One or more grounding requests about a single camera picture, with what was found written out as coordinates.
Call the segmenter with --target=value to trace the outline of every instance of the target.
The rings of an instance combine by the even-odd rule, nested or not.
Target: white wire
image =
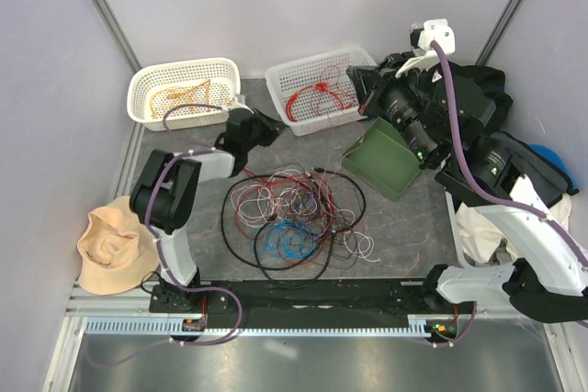
[[[286,169],[281,172],[276,172],[270,176],[267,181],[280,180],[284,179],[284,176],[292,177],[295,175],[300,175],[300,171],[296,169]],[[304,207],[300,201],[300,184],[293,184],[296,184],[296,186],[282,190],[279,196],[274,196],[271,188],[267,185],[245,185],[232,192],[232,208],[237,212],[237,216],[241,222],[251,228],[262,227],[274,215],[277,215],[280,219],[284,219],[287,218],[288,215],[300,216],[315,213],[319,208],[317,201],[313,198],[313,204],[310,207]],[[243,199],[244,195],[249,193],[253,193],[251,197]],[[294,207],[297,202],[298,207],[301,207],[301,209],[296,209]],[[245,212],[245,209],[251,205],[256,205],[258,214],[252,215]]]
[[[349,223],[350,223],[350,224],[353,224],[353,223],[356,221],[356,219],[357,219],[357,216],[356,216],[356,214],[354,213],[354,211],[353,211],[353,210],[349,210],[349,209],[347,209],[347,208],[339,208],[339,213],[343,213],[344,211],[346,211],[346,212],[348,212],[348,213],[351,213],[351,216],[352,216],[353,218],[351,219],[351,222],[349,222]]]
[[[354,251],[351,248],[349,248],[349,243],[347,242],[347,235],[348,234],[355,234],[358,236],[361,236],[361,240],[357,243],[357,249]],[[363,241],[367,241],[367,248],[362,250],[361,248],[361,244]],[[349,252],[351,252],[352,254],[357,254],[358,258],[364,259],[367,262],[379,262],[379,258],[378,259],[368,259],[369,256],[371,255],[371,253],[373,253],[374,251],[374,247],[376,245],[376,243],[374,242],[374,239],[371,236],[368,236],[360,231],[346,231],[343,235],[343,244],[345,245],[345,247],[347,248],[347,250]]]

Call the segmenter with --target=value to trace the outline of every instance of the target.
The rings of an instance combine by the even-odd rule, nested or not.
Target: blue wire
[[[314,242],[320,234],[309,230],[305,222],[283,220],[274,223],[264,237],[264,250],[272,257],[301,259],[314,249]],[[292,246],[292,241],[300,237],[300,244]]]

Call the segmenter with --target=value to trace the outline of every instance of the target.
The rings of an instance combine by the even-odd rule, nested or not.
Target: white plastic basket
[[[356,89],[345,70],[349,65],[375,64],[363,48],[325,52],[269,68],[266,71],[267,89],[282,121],[292,128],[294,135],[308,135],[363,118],[357,112]],[[330,90],[345,98],[344,110],[332,95],[310,88],[296,99],[292,116],[297,121],[291,121],[286,112],[289,99],[301,89],[319,82],[326,82]]]
[[[206,87],[196,88],[210,79],[209,97]],[[164,130],[164,114],[185,103],[228,105],[241,93],[237,65],[223,58],[156,64],[143,68],[132,77],[127,94],[129,117],[149,130]],[[167,119],[170,129],[194,128],[227,120],[227,112],[204,107],[178,109]]]

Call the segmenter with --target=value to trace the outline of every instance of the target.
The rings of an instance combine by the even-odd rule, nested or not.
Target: metal frame
[[[117,21],[107,0],[92,0],[97,13],[102,17],[114,42],[118,45],[127,64],[134,73],[141,69],[141,64],[134,53],[129,41],[127,40],[119,22]],[[500,39],[506,31],[508,25],[513,20],[515,12],[518,10],[523,0],[509,0],[504,11],[501,13],[491,35],[486,41],[481,53],[476,61],[477,64],[485,64],[492,56]],[[126,195],[130,191],[132,176],[134,174],[141,139],[143,135],[143,126],[135,123],[133,125],[129,143],[125,151],[124,159],[119,172],[119,178],[113,188],[113,196]],[[455,222],[455,213],[453,211],[453,202],[451,196],[447,197],[447,207],[452,225],[452,232],[458,251],[458,260],[464,266],[471,266],[465,260],[461,240],[458,235],[457,225]],[[155,282],[145,283],[146,287],[152,287]],[[62,329],[59,339],[55,346],[53,357],[46,381],[43,386],[43,392],[49,391],[66,391],[68,390],[72,375],[74,373],[77,356],[81,349],[82,337],[85,333],[87,319],[89,317],[119,317],[119,318],[161,318],[167,317],[162,314],[151,314],[149,312],[150,296],[140,289],[133,289],[129,292],[110,297],[99,297],[85,292],[77,283],[74,285],[70,302],[65,311]],[[433,316],[409,316],[411,320],[419,319],[443,319],[444,317]],[[497,310],[495,306],[492,309],[484,305],[478,305],[477,319],[507,319],[518,320],[526,319],[514,308],[505,307]],[[561,325],[545,325],[548,334],[549,346],[552,351],[561,382],[566,391],[582,390],[578,372],[575,364],[571,359],[570,347],[566,341],[565,330]]]
[[[141,63],[135,51],[131,47],[127,36],[125,35],[119,21],[117,20],[112,8],[108,4],[107,0],[92,0],[97,13],[102,18],[104,25],[107,27],[112,40],[119,48],[122,56],[129,65],[131,71],[136,73],[141,70]],[[120,173],[115,185],[112,190],[114,197],[126,195],[130,191],[130,185],[132,176],[135,170],[135,163],[137,162],[137,156],[139,155],[139,148],[141,147],[141,140],[144,132],[143,125],[139,123],[133,123],[130,131],[129,142],[124,152],[122,165],[120,167]]]
[[[524,0],[508,0],[506,6],[504,7],[503,12],[500,14],[496,25],[494,25],[494,29],[490,33],[490,36],[486,40],[486,43],[481,49],[480,55],[478,56],[478,60],[476,60],[476,64],[478,65],[485,65],[490,60],[494,50],[500,43],[504,32],[513,21],[518,8],[522,5]]]

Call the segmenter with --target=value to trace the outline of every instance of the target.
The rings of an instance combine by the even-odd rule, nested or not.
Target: green tray
[[[419,161],[398,131],[386,120],[378,118],[345,151],[343,166],[361,176],[386,198],[397,201],[419,174]]]

